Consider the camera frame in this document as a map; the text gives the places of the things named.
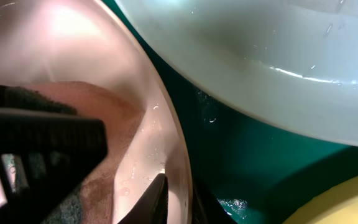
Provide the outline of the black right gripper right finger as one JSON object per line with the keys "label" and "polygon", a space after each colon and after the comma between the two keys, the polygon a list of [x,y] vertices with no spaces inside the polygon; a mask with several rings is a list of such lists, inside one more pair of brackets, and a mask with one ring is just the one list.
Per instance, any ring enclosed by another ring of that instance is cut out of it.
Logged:
{"label": "black right gripper right finger", "polygon": [[167,224],[168,179],[158,174],[119,224]]}

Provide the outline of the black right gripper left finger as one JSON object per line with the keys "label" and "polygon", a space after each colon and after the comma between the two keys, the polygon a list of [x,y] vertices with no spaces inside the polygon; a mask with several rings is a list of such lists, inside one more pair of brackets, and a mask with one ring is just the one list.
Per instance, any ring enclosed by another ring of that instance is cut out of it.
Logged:
{"label": "black right gripper left finger", "polygon": [[[106,157],[100,119],[0,108],[0,223],[40,223]],[[21,158],[28,186],[12,192],[2,155]]]}

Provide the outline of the light blue plate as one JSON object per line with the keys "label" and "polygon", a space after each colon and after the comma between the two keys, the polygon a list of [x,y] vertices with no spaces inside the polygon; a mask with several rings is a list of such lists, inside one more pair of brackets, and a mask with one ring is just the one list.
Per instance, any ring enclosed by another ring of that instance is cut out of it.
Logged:
{"label": "light blue plate", "polygon": [[121,0],[148,45],[228,106],[358,146],[358,0]]}

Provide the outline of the pink and black sponge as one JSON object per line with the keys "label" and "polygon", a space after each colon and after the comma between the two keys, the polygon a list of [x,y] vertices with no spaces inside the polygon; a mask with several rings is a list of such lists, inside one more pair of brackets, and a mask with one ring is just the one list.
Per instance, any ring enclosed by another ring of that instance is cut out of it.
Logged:
{"label": "pink and black sponge", "polygon": [[[110,223],[114,176],[142,119],[142,110],[104,88],[85,82],[0,85],[0,108],[100,119],[106,129],[106,157],[40,223]],[[12,192],[27,186],[21,158],[2,155]],[[0,206],[7,199],[0,179]]]}

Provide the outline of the white pink plate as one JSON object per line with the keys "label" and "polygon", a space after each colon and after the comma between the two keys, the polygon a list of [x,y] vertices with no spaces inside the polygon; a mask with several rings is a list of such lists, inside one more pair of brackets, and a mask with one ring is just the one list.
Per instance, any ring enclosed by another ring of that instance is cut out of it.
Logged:
{"label": "white pink plate", "polygon": [[103,110],[117,136],[83,181],[84,223],[117,223],[160,173],[169,223],[190,223],[193,189],[183,131],[152,62],[101,1],[0,0],[0,84],[86,82],[123,99]]}

